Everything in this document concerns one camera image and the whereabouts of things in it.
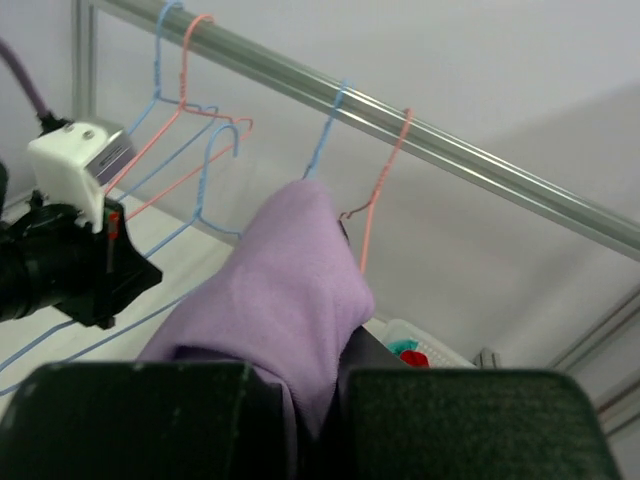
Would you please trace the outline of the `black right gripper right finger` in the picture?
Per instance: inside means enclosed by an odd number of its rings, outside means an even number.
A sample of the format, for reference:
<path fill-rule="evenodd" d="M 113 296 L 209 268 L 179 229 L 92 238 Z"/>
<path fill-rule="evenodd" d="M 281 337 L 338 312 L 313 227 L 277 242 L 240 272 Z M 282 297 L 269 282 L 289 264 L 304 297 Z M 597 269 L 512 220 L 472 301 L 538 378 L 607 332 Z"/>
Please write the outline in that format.
<path fill-rule="evenodd" d="M 364 329 L 339 364 L 323 479 L 616 479 L 586 394 L 547 370 L 415 368 Z"/>

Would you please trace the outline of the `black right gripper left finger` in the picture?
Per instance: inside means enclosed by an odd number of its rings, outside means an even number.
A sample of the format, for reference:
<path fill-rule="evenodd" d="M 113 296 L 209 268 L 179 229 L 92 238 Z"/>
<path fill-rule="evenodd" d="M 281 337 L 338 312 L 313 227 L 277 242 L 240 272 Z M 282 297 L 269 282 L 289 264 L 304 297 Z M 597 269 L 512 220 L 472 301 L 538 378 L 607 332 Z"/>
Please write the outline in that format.
<path fill-rule="evenodd" d="M 288 479 L 280 390 L 248 365 L 47 364 L 1 420 L 5 479 Z"/>

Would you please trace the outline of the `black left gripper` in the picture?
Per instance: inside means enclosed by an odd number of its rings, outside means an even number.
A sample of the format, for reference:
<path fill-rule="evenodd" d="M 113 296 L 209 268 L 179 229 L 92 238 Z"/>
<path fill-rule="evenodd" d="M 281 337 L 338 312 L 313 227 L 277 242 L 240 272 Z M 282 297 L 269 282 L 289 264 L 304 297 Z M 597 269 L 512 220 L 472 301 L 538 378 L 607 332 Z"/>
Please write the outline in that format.
<path fill-rule="evenodd" d="M 53 307 L 84 326 L 103 330 L 163 272 L 133 245 L 124 206 L 105 199 L 102 230 L 78 224 L 72 205 L 49 203 L 38 190 L 14 223 L 14 317 Z"/>

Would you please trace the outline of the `red trousers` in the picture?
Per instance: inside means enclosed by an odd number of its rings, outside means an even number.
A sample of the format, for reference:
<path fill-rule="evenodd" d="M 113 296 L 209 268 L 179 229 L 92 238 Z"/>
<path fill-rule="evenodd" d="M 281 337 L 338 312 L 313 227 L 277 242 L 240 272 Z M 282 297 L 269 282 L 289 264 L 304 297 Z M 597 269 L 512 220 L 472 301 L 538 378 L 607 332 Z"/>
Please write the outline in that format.
<path fill-rule="evenodd" d="M 399 358 L 407 365 L 415 367 L 415 368 L 429 368 L 430 362 L 428 357 L 415 350 L 405 350 L 400 355 Z"/>

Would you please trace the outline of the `teal trousers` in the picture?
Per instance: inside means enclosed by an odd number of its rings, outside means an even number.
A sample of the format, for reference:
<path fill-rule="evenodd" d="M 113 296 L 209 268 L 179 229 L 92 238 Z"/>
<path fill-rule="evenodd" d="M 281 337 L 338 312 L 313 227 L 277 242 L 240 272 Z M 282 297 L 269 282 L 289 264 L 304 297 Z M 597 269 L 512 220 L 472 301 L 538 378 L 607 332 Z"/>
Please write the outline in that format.
<path fill-rule="evenodd" d="M 405 351 L 416 351 L 418 342 L 412 339 L 400 339 L 389 342 L 387 348 L 396 356 L 400 356 Z"/>

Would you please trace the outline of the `white plastic mesh basket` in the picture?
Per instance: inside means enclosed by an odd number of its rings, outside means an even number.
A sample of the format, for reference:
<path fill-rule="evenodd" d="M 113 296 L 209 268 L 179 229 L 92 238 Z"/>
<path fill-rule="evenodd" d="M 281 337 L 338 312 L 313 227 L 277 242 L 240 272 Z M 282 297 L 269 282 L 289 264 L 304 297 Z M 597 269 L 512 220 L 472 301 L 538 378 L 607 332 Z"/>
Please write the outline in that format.
<path fill-rule="evenodd" d="M 457 354 L 444 343 L 411 323 L 393 319 L 389 321 L 381 334 L 381 342 L 387 347 L 389 342 L 400 339 L 412 339 L 418 342 L 416 351 L 425 354 L 430 368 L 474 368 L 474 365 Z"/>

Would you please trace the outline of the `lilac purple trousers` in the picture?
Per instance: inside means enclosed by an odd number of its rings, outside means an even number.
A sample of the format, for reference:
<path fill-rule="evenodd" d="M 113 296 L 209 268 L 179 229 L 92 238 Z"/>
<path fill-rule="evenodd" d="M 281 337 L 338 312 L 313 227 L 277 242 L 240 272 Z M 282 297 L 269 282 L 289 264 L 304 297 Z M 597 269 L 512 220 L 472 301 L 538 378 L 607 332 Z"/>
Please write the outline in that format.
<path fill-rule="evenodd" d="M 266 200 L 220 270 L 176 306 L 139 358 L 247 361 L 281 384 L 286 414 L 317 436 L 340 356 L 374 309 L 328 189 L 298 180 Z"/>

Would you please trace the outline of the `blue hanger with lilac trousers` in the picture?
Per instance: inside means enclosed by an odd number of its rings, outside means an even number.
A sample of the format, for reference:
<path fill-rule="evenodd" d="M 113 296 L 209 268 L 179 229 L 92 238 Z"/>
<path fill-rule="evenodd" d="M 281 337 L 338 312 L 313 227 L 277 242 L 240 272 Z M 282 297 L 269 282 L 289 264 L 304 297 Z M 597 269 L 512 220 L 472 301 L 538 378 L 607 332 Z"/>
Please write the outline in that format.
<path fill-rule="evenodd" d="M 134 240 L 140 240 L 147 257 L 161 255 L 163 264 L 168 264 L 170 253 L 186 245 L 186 238 L 195 234 L 198 225 L 211 229 L 214 222 L 206 216 L 210 201 L 217 200 L 220 179 L 228 166 L 218 160 L 199 166 L 191 176 L 198 182 L 192 218 L 180 225 L 178 220 L 160 212 L 149 204 L 145 206 L 132 193 L 114 189 L 119 200 L 124 202 L 126 215 L 133 221 Z M 27 377 L 26 368 L 37 362 L 66 363 L 88 358 L 93 351 L 109 344 L 122 343 L 125 338 L 136 335 L 138 328 L 164 318 L 177 303 L 189 293 L 177 292 L 176 267 L 165 275 L 163 284 L 154 294 L 142 295 L 118 317 L 117 325 L 111 329 L 86 329 L 70 320 L 52 307 L 40 310 L 29 317 L 9 321 L 1 328 L 1 403 L 6 404 Z"/>

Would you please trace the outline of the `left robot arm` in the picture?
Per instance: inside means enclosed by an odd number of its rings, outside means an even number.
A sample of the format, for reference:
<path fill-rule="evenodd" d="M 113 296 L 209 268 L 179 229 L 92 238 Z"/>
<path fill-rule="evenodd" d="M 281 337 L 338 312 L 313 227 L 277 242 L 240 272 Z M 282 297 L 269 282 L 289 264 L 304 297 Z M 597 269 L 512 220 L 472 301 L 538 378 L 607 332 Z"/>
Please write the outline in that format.
<path fill-rule="evenodd" d="M 95 233 L 77 206 L 34 190 L 29 210 L 1 223 L 1 320 L 53 307 L 85 327 L 113 327 L 117 314 L 163 279 L 132 244 L 124 214 L 108 199 Z"/>

